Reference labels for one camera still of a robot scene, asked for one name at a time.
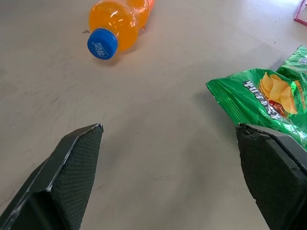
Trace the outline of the green potato chip bag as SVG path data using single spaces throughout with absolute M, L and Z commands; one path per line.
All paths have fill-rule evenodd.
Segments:
M 299 81 L 301 87 L 307 90 L 307 48 L 298 47 L 277 69 L 277 73 L 291 81 Z
M 235 124 L 271 128 L 307 150 L 307 75 L 250 69 L 206 84 Z

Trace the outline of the orange soda bottle blue cap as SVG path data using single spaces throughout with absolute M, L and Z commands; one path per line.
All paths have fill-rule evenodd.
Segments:
M 102 60 L 130 49 L 145 27 L 155 0 L 100 0 L 90 10 L 90 53 Z

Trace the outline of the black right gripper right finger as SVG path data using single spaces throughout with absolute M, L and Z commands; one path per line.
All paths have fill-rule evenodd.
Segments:
M 307 151 L 288 134 L 238 124 L 247 187 L 270 230 L 307 230 Z

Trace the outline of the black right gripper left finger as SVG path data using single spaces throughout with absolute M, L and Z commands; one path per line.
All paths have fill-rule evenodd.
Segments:
M 80 230 L 103 132 L 98 123 L 65 135 L 0 215 L 0 230 Z

